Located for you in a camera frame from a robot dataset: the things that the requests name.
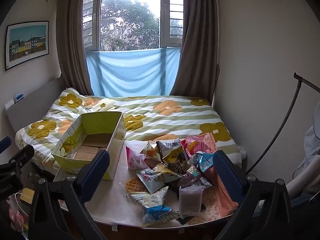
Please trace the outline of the grey headboard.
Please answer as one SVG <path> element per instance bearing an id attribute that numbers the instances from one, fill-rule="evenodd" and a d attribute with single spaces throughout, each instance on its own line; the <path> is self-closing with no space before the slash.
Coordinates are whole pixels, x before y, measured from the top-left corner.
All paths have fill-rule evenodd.
<path id="1" fill-rule="evenodd" d="M 17 133 L 20 129 L 42 119 L 53 102 L 66 89 L 62 77 L 54 79 L 25 96 L 6 111 L 6 116 Z"/>

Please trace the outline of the black yellow snack bag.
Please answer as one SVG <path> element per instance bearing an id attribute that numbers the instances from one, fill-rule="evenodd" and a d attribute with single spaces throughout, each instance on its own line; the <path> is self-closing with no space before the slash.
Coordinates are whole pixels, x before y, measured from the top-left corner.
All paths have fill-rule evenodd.
<path id="1" fill-rule="evenodd" d="M 184 175 L 189 166 L 182 146 L 165 150 L 163 161 L 172 171 Z"/>

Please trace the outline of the light blue snack bag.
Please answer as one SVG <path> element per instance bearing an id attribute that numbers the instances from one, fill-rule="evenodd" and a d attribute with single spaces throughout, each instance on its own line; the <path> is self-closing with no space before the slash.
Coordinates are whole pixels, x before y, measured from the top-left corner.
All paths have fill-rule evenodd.
<path id="1" fill-rule="evenodd" d="M 213 156 L 213 153 L 198 151 L 188 160 L 188 165 L 194 165 L 201 172 L 206 172 L 214 165 Z"/>

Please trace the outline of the waffle snack packet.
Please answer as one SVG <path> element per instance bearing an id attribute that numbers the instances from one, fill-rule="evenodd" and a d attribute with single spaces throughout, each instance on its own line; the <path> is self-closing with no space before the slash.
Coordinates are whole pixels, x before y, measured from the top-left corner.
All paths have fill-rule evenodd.
<path id="1" fill-rule="evenodd" d="M 131 178 L 125 182 L 125 189 L 128 192 L 147 192 L 148 190 L 139 178 Z"/>

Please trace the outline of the left brown curtain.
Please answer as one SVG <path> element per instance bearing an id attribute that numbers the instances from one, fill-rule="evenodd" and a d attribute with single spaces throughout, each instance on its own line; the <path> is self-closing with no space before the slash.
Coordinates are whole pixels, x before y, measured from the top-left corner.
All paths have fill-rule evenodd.
<path id="1" fill-rule="evenodd" d="M 57 55 L 66 86 L 82 95 L 93 95 L 83 42 L 82 7 L 83 0 L 57 0 Z"/>

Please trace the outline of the pink floral tablecloth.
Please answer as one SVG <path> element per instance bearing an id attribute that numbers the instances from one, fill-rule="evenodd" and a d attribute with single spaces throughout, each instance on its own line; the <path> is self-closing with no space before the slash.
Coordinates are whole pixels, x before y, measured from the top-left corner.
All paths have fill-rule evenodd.
<path id="1" fill-rule="evenodd" d="M 113 180 L 102 180 L 90 202 L 85 204 L 92 218 L 102 224 L 117 226 L 143 227 L 142 208 L 131 198 L 123 187 L 125 181 L 135 176 L 134 170 L 127 168 L 126 148 L 141 152 L 147 145 L 146 141 L 125 141 L 120 153 L 118 165 Z M 238 204 L 227 195 L 221 179 L 214 186 L 204 190 L 202 203 L 206 207 L 198 216 L 185 224 L 171 220 L 147 226 L 147 229 L 181 228 L 192 225 L 204 225 L 215 222 L 230 215 Z"/>

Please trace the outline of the black floor lamp stand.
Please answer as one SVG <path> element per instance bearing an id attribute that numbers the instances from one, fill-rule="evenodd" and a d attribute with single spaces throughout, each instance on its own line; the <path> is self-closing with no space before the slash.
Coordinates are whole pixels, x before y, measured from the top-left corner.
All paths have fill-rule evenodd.
<path id="1" fill-rule="evenodd" d="M 293 77 L 297 80 L 297 87 L 294 93 L 294 96 L 292 98 L 292 101 L 290 103 L 289 109 L 287 110 L 287 113 L 282 121 L 282 123 L 280 124 L 277 132 L 275 133 L 274 137 L 272 138 L 272 140 L 270 141 L 270 143 L 268 144 L 268 146 L 265 148 L 265 150 L 263 151 L 263 153 L 259 156 L 259 158 L 255 161 L 255 163 L 246 171 L 246 174 L 250 174 L 253 169 L 261 162 L 261 160 L 263 159 L 263 157 L 268 153 L 268 151 L 270 150 L 270 148 L 273 146 L 274 142 L 277 140 L 277 138 L 279 137 L 280 133 L 282 132 L 285 124 L 287 123 L 291 112 L 295 106 L 295 103 L 297 101 L 298 98 L 298 94 L 300 92 L 301 86 L 302 84 L 307 85 L 308 87 L 310 87 L 311 89 L 313 89 L 314 91 L 316 91 L 317 93 L 319 93 L 319 87 L 316 86 L 315 84 L 311 83 L 310 81 L 308 81 L 307 79 L 303 78 L 302 76 L 298 75 L 297 73 L 294 73 Z"/>

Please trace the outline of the floral striped quilt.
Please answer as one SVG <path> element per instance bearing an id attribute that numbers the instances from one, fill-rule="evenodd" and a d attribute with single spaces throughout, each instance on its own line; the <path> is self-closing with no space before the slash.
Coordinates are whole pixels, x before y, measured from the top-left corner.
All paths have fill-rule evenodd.
<path id="1" fill-rule="evenodd" d="M 33 145 L 34 160 L 47 171 L 59 169 L 52 151 L 67 128 L 84 113 L 117 111 L 124 117 L 125 140 L 170 140 L 212 133 L 218 150 L 241 166 L 245 158 L 221 117 L 202 98 L 185 96 L 137 96 L 106 98 L 81 95 L 67 88 L 54 97 L 50 108 L 16 132 L 18 148 Z"/>

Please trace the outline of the translucent white pouch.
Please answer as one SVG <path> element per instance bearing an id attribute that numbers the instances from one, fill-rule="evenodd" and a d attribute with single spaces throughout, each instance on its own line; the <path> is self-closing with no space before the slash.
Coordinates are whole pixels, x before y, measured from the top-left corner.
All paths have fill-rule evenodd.
<path id="1" fill-rule="evenodd" d="M 201 212 L 203 185 L 179 188 L 178 211 L 183 216 L 196 216 Z"/>

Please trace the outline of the small blue white device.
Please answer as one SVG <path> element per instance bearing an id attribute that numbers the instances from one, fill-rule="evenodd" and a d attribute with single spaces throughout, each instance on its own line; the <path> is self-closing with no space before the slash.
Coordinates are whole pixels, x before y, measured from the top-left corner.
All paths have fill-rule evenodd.
<path id="1" fill-rule="evenodd" d="M 16 94 L 14 97 L 14 102 L 18 103 L 19 101 L 21 101 L 24 98 L 24 94 Z"/>

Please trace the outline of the pink marshmallow bag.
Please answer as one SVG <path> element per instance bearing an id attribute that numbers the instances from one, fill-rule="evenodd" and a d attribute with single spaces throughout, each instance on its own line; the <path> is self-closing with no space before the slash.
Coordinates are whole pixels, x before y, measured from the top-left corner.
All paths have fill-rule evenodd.
<path id="1" fill-rule="evenodd" d="M 215 153 L 217 146 L 212 133 L 189 136 L 181 140 L 183 149 L 190 159 L 196 152 Z"/>

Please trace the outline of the orange white snack bag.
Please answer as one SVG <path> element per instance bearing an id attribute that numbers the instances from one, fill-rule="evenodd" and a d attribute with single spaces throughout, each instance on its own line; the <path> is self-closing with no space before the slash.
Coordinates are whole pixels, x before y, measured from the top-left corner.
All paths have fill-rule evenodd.
<path id="1" fill-rule="evenodd" d="M 146 146 L 142 149 L 142 154 L 147 158 L 153 160 L 160 160 L 160 153 L 157 143 L 155 141 L 148 141 Z"/>

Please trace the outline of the white pink snack bag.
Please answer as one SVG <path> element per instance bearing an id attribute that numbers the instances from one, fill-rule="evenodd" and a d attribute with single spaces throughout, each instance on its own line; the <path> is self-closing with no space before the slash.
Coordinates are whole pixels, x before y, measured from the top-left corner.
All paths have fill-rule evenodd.
<path id="1" fill-rule="evenodd" d="M 137 153 L 131 148 L 126 146 L 127 166 L 131 170 L 144 170 L 149 168 L 145 162 L 146 156 L 141 153 Z"/>

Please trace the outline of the framed houses picture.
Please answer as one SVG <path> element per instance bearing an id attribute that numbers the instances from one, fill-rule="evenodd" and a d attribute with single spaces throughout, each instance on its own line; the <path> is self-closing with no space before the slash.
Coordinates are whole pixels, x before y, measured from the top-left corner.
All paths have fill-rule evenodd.
<path id="1" fill-rule="evenodd" d="M 7 26 L 5 70 L 49 54 L 49 21 L 31 21 Z"/>

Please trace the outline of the green cardboard snack box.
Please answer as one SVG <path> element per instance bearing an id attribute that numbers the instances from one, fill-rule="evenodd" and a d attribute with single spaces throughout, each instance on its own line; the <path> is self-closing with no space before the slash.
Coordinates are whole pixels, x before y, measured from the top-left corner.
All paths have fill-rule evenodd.
<path id="1" fill-rule="evenodd" d="M 77 174 L 100 150 L 110 156 L 104 180 L 113 180 L 126 134 L 121 112 L 85 113 L 69 126 L 56 143 L 52 155 L 67 173 Z"/>

